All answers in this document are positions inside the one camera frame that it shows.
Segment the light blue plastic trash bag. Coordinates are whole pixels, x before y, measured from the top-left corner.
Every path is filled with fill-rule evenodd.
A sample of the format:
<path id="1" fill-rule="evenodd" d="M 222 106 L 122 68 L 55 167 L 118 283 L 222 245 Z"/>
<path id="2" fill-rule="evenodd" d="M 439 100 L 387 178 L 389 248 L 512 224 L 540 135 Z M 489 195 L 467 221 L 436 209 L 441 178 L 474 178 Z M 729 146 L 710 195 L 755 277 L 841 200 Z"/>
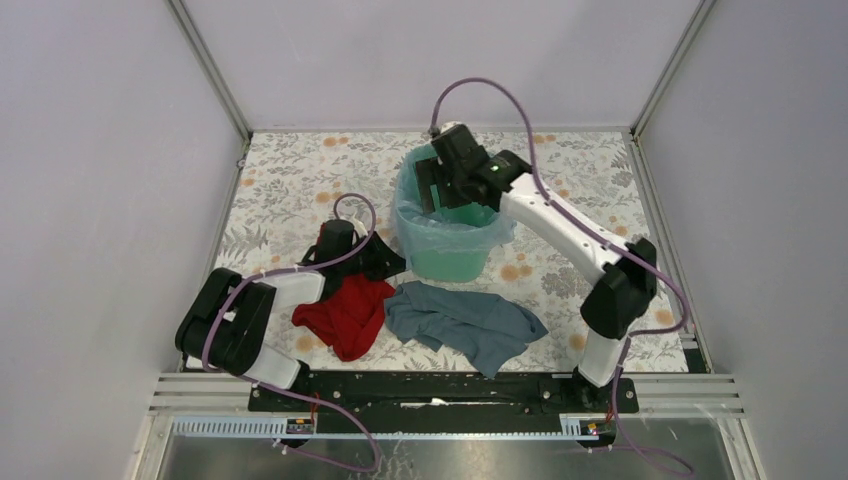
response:
<path id="1" fill-rule="evenodd" d="M 476 203 L 426 213 L 421 206 L 415 164 L 435 155 L 430 145 L 403 157 L 391 203 L 391 220 L 400 251 L 407 259 L 425 251 L 476 254 L 512 242 L 516 222 Z"/>

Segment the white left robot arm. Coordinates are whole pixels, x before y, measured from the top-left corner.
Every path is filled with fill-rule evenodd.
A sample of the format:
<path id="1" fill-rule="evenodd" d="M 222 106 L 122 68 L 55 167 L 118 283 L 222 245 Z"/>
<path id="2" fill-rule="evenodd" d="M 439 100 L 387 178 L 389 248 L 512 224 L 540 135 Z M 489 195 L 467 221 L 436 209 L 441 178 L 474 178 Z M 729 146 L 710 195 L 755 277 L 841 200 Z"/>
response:
<path id="1" fill-rule="evenodd" d="M 282 408 L 301 409 L 311 387 L 298 374 L 307 366 L 266 343 L 272 313 L 291 308 L 293 325 L 352 362 L 375 342 L 383 303 L 395 292 L 387 281 L 405 271 L 406 261 L 378 234 L 335 219 L 322 224 L 299 267 L 247 285 L 235 271 L 213 270 L 176 331 L 176 349 L 234 377 L 272 384 Z"/>

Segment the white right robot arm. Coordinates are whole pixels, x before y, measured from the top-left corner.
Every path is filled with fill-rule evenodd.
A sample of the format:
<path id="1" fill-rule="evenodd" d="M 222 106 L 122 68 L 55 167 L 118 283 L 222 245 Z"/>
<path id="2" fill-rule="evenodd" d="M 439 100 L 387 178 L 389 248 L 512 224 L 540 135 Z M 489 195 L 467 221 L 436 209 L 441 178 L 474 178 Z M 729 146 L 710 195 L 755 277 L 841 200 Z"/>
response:
<path id="1" fill-rule="evenodd" d="M 509 150 L 488 153 L 462 123 L 434 127 L 429 136 L 433 154 L 414 165 L 426 213 L 489 207 L 545 240 L 588 282 L 580 314 L 589 333 L 573 396 L 583 410 L 601 410 L 613 398 L 627 335 L 657 294 L 656 247 L 603 229 L 537 180 L 530 163 Z"/>

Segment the grey-blue cloth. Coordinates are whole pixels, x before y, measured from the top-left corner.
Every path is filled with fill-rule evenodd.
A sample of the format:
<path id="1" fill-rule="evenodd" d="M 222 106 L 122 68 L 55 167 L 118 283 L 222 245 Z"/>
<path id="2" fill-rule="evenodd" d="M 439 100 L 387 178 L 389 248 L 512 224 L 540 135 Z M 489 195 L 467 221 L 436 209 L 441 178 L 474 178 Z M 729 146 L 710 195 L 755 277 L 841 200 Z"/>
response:
<path id="1" fill-rule="evenodd" d="M 415 340 L 435 352 L 449 347 L 487 378 L 548 334 L 532 311 L 500 295 L 420 281 L 399 285 L 384 312 L 385 326 L 402 343 Z"/>

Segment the green plastic trash bin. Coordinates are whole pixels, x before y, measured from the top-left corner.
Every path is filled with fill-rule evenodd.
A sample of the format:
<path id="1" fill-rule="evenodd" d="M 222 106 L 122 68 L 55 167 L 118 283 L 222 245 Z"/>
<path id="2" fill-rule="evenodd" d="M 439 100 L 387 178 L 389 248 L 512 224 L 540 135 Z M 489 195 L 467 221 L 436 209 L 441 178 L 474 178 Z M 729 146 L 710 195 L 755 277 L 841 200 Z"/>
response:
<path id="1" fill-rule="evenodd" d="M 419 277 L 441 282 L 466 283 L 481 275 L 493 249 L 487 253 L 476 254 L 425 251 L 411 259 L 405 259 L 408 268 Z"/>

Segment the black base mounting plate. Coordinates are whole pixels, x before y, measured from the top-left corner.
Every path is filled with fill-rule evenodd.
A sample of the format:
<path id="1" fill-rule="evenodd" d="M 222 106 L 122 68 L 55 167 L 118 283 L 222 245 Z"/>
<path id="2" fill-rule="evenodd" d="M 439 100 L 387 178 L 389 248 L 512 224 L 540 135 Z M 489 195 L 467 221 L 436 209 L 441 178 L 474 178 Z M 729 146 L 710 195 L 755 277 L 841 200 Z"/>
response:
<path id="1" fill-rule="evenodd" d="M 301 374 L 295 398 L 258 387 L 248 409 L 303 413 L 321 434 L 355 433 L 357 427 L 328 408 L 334 403 L 373 434 L 554 433 L 560 417 L 606 421 L 614 411 L 636 414 L 634 383 L 595 387 L 570 373 L 479 373 L 317 370 Z"/>

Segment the red cloth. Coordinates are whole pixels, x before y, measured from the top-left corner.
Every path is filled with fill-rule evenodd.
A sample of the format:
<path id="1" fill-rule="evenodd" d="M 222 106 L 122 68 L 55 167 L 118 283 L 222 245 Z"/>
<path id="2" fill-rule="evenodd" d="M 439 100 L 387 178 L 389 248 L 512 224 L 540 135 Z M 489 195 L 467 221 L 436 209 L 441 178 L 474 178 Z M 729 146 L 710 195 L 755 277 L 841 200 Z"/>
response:
<path id="1" fill-rule="evenodd" d="M 347 276 L 328 299 L 295 308 L 292 324 L 306 327 L 342 362 L 364 356 L 374 344 L 385 321 L 384 302 L 395 289 L 383 280 L 364 274 Z"/>

